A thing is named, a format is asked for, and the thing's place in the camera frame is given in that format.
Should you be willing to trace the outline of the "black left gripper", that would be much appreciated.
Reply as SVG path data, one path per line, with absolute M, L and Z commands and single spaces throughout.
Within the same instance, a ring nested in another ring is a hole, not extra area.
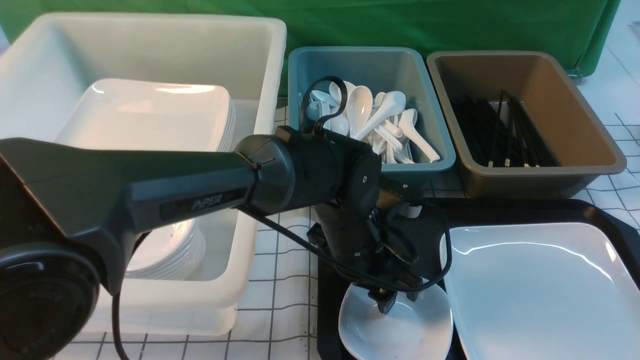
M 365 289 L 383 315 L 393 308 L 398 293 L 416 302 L 420 292 L 441 281 L 440 273 L 423 280 L 413 272 L 418 251 L 393 225 L 400 209 L 409 205 L 439 211 L 434 201 L 409 187 L 348 186 L 315 206 L 318 225 L 307 233 L 318 257 Z

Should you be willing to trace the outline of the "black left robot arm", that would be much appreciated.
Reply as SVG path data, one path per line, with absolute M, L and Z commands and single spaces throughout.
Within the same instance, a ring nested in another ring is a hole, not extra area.
M 46 360 L 86 326 L 104 288 L 116 351 L 127 358 L 120 301 L 127 267 L 151 231 L 227 208 L 290 237 L 353 284 L 381 313 L 427 282 L 418 253 L 390 224 L 430 201 L 381 175 L 365 142 L 279 126 L 233 152 L 96 150 L 1 141 L 1 358 Z

